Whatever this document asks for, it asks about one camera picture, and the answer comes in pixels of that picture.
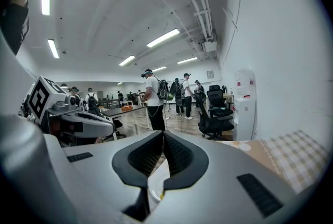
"cap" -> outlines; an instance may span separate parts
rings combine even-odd
[[[76,88],[76,87],[69,88],[68,90],[69,90],[69,91],[72,91],[72,90],[74,90],[74,91],[77,91],[77,92],[79,91],[79,89],[78,89],[78,88]]]

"table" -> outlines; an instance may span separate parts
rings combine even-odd
[[[133,101],[131,100],[120,102],[120,104],[125,104],[125,103],[127,103],[127,105],[129,105],[129,103],[131,103],[130,105],[133,105]]]
[[[224,93],[223,98],[225,98],[226,103],[233,103],[234,102],[234,95],[230,93]],[[209,99],[206,98],[206,111],[209,110]]]
[[[111,109],[111,110],[107,110],[107,111],[101,111],[100,113],[107,120],[109,120],[109,121],[111,121],[113,123],[113,118],[119,117],[119,116],[124,115],[124,114],[129,113],[129,112],[140,110],[140,109],[145,109],[146,110],[147,129],[149,129],[149,120],[148,120],[148,109],[147,109],[147,106],[133,105],[133,109],[131,109],[131,110],[122,111],[121,108],[116,108],[116,109]],[[136,125],[135,114],[133,114],[133,116],[134,116],[134,125]],[[113,138],[115,140],[117,139],[117,136],[116,136],[115,133],[113,134]]]

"floor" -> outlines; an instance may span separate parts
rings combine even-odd
[[[202,132],[199,131],[198,123],[200,119],[199,115],[199,108],[195,107],[195,104],[192,105],[191,116],[193,119],[188,120],[185,119],[185,113],[182,115],[176,115],[176,105],[170,104],[164,108],[164,119],[168,117],[170,119],[165,120],[165,128],[169,131],[177,131],[177,132],[184,132],[187,134],[191,134],[200,138],[202,137]],[[135,114],[137,125],[134,124],[133,114]],[[118,120],[123,124],[122,127],[118,128],[121,134],[126,134],[127,137],[134,136],[137,134],[141,134],[148,130],[152,130],[150,121],[149,121],[149,129],[146,126],[146,111],[145,110],[136,110],[131,113],[124,113],[124,115]],[[230,141],[232,140],[233,132],[232,131],[225,131],[223,132],[223,137]]]

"desk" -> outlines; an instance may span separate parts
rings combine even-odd
[[[224,93],[223,94],[223,98],[225,98],[226,103],[233,103],[234,102],[234,95],[233,94]],[[209,99],[208,99],[208,96],[207,96],[207,99],[206,99],[206,111],[208,112],[208,110],[209,110]]]
[[[140,109],[144,109],[146,111],[146,121],[147,121],[147,129],[149,129],[149,120],[148,120],[148,110],[147,110],[147,106],[139,106],[139,105],[133,105],[133,109],[132,110],[126,110],[126,111],[122,111],[121,108],[116,108],[116,109],[111,109],[111,110],[107,110],[107,111],[101,111],[101,114],[104,115],[104,117],[111,121],[113,123],[113,118],[115,117],[119,117],[121,115],[127,114],[129,112],[133,112],[135,110],[140,110]],[[134,125],[136,125],[136,117],[135,114],[133,114],[134,116]]]

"office chair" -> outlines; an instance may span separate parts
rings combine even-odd
[[[225,98],[223,98],[223,90],[220,89],[219,85],[209,86],[207,96],[210,103],[209,112],[211,118],[214,116],[226,117],[233,113],[230,108],[227,108],[225,104]]]
[[[91,100],[91,102],[89,104],[88,113],[94,114],[94,115],[99,116],[99,117],[103,117],[102,114],[100,113],[100,111],[98,110],[97,103],[95,101],[96,100]],[[123,124],[119,120],[116,120],[116,119],[113,120],[113,124],[116,127],[116,129],[115,129],[116,136],[120,137],[119,139],[126,138],[125,134],[120,134],[120,132],[117,131],[117,128],[122,127]]]
[[[226,141],[222,138],[222,132],[232,130],[234,125],[232,125],[229,120],[232,119],[232,116],[226,116],[221,118],[210,118],[203,106],[202,99],[199,95],[195,95],[196,100],[198,101],[199,107],[201,109],[200,122],[198,123],[199,130],[203,133],[203,137],[208,135],[208,140],[215,141]]]

